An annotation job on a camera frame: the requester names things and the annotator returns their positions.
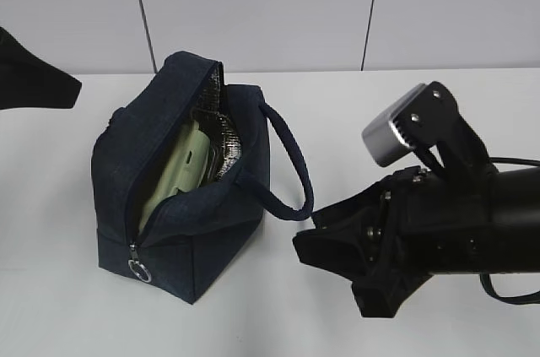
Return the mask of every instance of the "zipper pull ring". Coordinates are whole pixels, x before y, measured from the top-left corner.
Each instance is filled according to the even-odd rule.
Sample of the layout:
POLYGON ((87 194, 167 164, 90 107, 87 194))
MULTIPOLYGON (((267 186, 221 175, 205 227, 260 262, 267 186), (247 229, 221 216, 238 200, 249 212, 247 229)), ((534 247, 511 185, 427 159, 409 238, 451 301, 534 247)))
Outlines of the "zipper pull ring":
POLYGON ((135 277, 148 284, 152 281, 152 274, 150 274, 150 271, 138 260, 137 245, 135 243, 129 245, 129 254, 131 256, 127 261, 129 269, 132 270, 135 277))

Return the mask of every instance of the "bag handle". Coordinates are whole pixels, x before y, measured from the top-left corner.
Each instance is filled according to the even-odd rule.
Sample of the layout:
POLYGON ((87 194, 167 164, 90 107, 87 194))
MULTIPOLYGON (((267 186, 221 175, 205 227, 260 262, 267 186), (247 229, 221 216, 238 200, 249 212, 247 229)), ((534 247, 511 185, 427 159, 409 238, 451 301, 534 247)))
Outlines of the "bag handle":
POLYGON ((506 304, 511 305, 530 305, 530 304, 540 304, 540 291, 533 292, 532 294, 520 295, 520 296, 500 296, 495 291, 493 283, 491 282, 491 277, 489 274, 480 274, 480 283, 483 286, 484 291, 495 298, 506 304))
POLYGON ((249 171, 243 170, 238 175, 236 183, 245 191, 252 193, 261 205, 276 218, 283 220, 308 219, 313 212, 314 198, 313 187, 311 186, 311 180, 307 171, 307 166, 305 165, 304 156, 284 119, 264 101, 259 104, 259 109, 272 124, 300 178, 300 182, 304 188, 304 206, 297 210, 285 205, 249 171))

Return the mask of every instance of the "navy blue lunch bag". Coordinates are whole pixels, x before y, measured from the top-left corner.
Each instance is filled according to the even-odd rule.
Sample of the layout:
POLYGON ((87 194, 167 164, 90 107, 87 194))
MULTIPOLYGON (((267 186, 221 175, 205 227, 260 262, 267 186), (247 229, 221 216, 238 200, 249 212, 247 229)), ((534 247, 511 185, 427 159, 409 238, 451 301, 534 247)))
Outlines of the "navy blue lunch bag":
POLYGON ((261 222, 264 208, 289 220, 307 219, 313 209, 304 157, 261 89, 223 85, 220 62, 184 51, 168 57, 149 86, 114 112, 94 146, 92 182, 100 267, 189 303, 240 250, 261 222), (193 114, 201 125, 209 125, 216 149, 205 161, 215 160, 213 175, 205 176, 199 187, 178 189, 145 210, 163 178, 171 147, 193 114), (300 177, 305 194, 300 210, 269 191, 267 120, 300 177))

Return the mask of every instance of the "zipper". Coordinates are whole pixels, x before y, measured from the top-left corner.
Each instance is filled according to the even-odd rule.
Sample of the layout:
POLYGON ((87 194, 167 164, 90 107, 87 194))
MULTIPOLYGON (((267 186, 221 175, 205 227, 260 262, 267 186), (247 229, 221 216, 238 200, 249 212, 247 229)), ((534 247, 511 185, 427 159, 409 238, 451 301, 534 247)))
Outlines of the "zipper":
MULTIPOLYGON (((193 92, 192 96, 190 97, 189 101, 186 104, 186 108, 191 108, 195 105, 195 102, 197 101, 201 90, 203 90, 206 87, 206 82, 208 79, 212 76, 212 73, 215 72, 216 65, 212 66, 207 74, 204 76, 203 80, 204 82, 199 85, 196 91, 193 92)), ((143 240, 146 239, 148 236, 150 229, 152 228, 152 225, 154 224, 154 221, 157 219, 157 215, 159 214, 159 211, 163 208, 163 206, 169 202, 173 197, 168 197, 164 199, 159 205, 154 209, 154 211, 150 214, 150 217, 148 218, 147 224, 144 226, 143 231, 139 234, 138 230, 134 229, 132 225, 135 225, 133 220, 133 210, 134 210, 134 203, 133 203, 133 195, 137 191, 137 189, 141 185, 141 180, 146 177, 148 168, 154 163, 155 159, 163 152, 164 148, 167 144, 169 144, 169 140, 178 132, 179 127, 181 126, 182 122, 184 121, 185 117, 178 116, 178 118, 173 123, 170 130, 165 135, 162 142, 159 144, 159 146, 154 150, 152 155, 149 157, 149 159, 146 161, 146 164, 144 165, 141 172, 136 177, 135 181, 132 183, 129 194, 127 196, 126 200, 126 207, 124 209, 124 229, 125 229, 125 235, 126 235, 126 243, 129 244, 129 252, 130 252, 130 260, 128 261, 129 267, 132 270, 132 272, 139 278, 138 273, 133 271, 132 266, 137 266, 141 268, 146 274, 147 278, 150 280, 151 275, 148 269, 142 265, 142 263, 138 260, 138 254, 137 254, 137 248, 143 243, 143 240)))
POLYGON ((152 274, 150 271, 138 260, 137 245, 132 243, 129 245, 129 254, 131 258, 127 262, 129 269, 135 276, 144 283, 150 283, 152 281, 152 274))

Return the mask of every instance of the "white table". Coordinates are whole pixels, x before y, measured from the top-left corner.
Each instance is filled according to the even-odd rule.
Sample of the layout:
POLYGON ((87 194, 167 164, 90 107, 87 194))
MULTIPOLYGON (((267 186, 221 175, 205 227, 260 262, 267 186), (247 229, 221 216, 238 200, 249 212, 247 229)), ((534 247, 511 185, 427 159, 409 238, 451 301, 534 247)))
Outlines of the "white table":
MULTIPOLYGON (((538 355, 539 306, 491 300, 475 276, 431 279, 393 320, 363 319, 347 280, 298 262, 291 239, 311 226, 266 215, 194 305, 97 268, 90 155, 110 114, 150 75, 92 75, 74 110, 0 111, 0 355, 419 356, 538 355)), ((316 208, 389 170, 360 133, 418 82, 445 83, 497 156, 540 158, 540 70, 230 74, 260 84, 303 149, 316 208)), ((272 189, 302 202, 271 135, 272 189)), ((496 279, 503 295, 540 288, 540 275, 496 279)))

